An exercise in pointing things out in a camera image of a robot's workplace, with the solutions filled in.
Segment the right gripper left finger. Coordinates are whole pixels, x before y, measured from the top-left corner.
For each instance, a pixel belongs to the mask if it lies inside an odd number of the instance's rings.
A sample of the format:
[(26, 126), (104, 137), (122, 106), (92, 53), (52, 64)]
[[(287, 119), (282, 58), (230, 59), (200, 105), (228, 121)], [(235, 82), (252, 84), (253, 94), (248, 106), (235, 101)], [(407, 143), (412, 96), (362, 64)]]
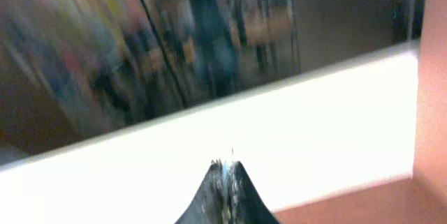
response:
[(223, 223), (224, 208), (222, 163), (213, 160), (192, 201), (175, 224)]

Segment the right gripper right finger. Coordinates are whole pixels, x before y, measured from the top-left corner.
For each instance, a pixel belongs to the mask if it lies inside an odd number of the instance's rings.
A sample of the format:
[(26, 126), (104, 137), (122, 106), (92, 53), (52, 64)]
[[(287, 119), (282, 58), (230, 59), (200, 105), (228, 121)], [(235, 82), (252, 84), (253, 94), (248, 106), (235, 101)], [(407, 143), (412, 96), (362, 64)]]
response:
[(265, 206), (256, 187), (240, 161), (230, 167), (229, 191), (230, 223), (279, 224)]

